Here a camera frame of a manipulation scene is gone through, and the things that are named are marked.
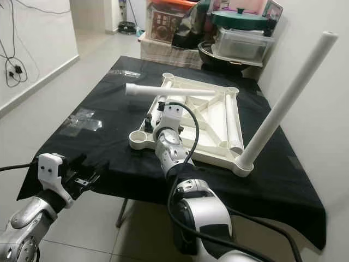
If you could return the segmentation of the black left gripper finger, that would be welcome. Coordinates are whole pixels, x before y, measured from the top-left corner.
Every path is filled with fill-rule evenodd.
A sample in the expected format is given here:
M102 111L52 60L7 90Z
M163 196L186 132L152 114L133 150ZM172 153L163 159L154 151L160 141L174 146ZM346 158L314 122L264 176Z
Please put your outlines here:
M89 186L94 186L98 182L100 175L103 173L104 165L96 165L92 174L89 177Z

